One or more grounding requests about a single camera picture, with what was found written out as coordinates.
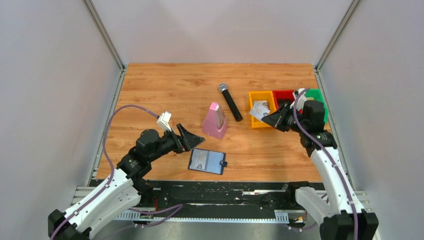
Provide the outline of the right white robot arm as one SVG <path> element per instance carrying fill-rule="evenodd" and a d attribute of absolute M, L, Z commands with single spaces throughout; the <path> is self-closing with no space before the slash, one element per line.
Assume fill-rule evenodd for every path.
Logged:
<path fill-rule="evenodd" d="M 324 104 L 307 100 L 301 111 L 285 103 L 261 119 L 276 130 L 299 133 L 301 145 L 318 169 L 328 198 L 323 200 L 314 188 L 303 183 L 285 195 L 286 204 L 292 209 L 302 206 L 319 225 L 322 240 L 372 240 L 378 217 L 367 212 L 350 185 L 337 143 L 325 129 L 324 118 Z"/>

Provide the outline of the blue leather card holder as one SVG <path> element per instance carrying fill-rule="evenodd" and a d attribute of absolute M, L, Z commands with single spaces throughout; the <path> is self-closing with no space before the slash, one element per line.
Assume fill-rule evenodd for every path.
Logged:
<path fill-rule="evenodd" d="M 205 170 L 199 170 L 199 169 L 192 168 L 193 152 L 196 151 L 196 150 L 207 151 L 207 162 L 206 162 Z M 224 152 L 195 148 L 191 151 L 191 155 L 190 155 L 190 159 L 189 159 L 187 169 L 193 170 L 193 171 L 198 171 L 198 172 L 222 175 L 224 173 L 224 169 L 227 166 L 228 166 L 228 162 L 226 161 L 226 154 Z"/>

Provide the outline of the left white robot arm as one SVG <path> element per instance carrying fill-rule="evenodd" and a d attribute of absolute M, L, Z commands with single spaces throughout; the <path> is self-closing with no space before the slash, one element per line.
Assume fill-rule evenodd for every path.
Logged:
<path fill-rule="evenodd" d="M 49 238 L 91 240 L 120 213 L 136 205 L 149 206 L 153 187 L 143 177 L 152 169 L 152 162 L 170 152 L 189 152 L 205 141 L 180 123 L 176 127 L 179 133 L 166 130 L 162 136 L 154 129 L 144 130 L 102 183 L 65 211 L 50 213 Z"/>

